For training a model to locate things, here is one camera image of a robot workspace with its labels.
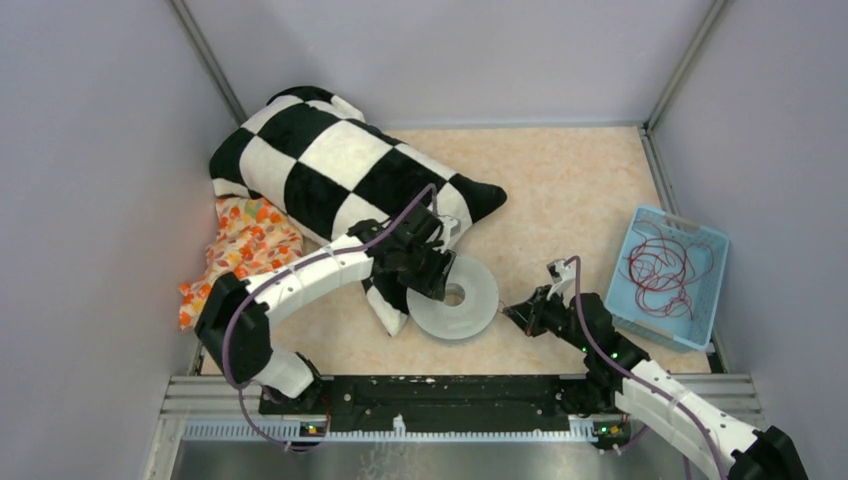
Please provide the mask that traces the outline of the grey plastic cable spool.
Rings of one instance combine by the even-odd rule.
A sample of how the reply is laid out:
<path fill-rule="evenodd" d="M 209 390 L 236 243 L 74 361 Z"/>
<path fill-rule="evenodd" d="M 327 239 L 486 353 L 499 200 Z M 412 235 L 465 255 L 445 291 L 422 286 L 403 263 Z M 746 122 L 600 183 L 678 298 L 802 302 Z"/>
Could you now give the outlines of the grey plastic cable spool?
<path fill-rule="evenodd" d="M 458 255 L 447 276 L 445 298 L 433 300 L 408 289 L 411 318 L 432 339 L 460 344 L 478 337 L 492 322 L 499 306 L 497 281 L 478 259 Z"/>

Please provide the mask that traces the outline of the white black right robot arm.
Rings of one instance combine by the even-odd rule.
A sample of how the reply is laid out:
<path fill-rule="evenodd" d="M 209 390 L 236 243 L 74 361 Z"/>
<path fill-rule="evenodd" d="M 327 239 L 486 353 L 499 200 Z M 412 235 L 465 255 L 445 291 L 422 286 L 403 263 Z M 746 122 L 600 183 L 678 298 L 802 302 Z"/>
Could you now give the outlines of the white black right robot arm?
<path fill-rule="evenodd" d="M 543 286 L 503 313 L 529 337 L 551 333 L 583 352 L 587 390 L 578 412 L 628 415 L 710 479 L 806 478 L 787 433 L 739 420 L 674 379 L 615 329 L 598 294 L 581 293 L 566 301 Z"/>

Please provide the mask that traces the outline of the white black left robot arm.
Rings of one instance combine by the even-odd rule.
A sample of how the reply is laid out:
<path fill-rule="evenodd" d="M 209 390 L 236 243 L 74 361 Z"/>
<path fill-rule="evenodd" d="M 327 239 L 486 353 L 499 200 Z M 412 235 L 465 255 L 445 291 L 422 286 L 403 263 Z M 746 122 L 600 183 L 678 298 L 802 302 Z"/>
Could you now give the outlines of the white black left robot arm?
<path fill-rule="evenodd" d="M 419 207 L 388 224 L 362 220 L 284 267 L 243 280 L 233 273 L 220 276 L 194 332 L 232 387 L 256 382 L 282 394 L 295 412 L 308 413 L 321 397 L 317 375 L 301 355 L 273 346 L 271 331 L 309 303 L 378 275 L 443 300 L 456 259 L 449 245 L 460 230 L 459 219 Z"/>

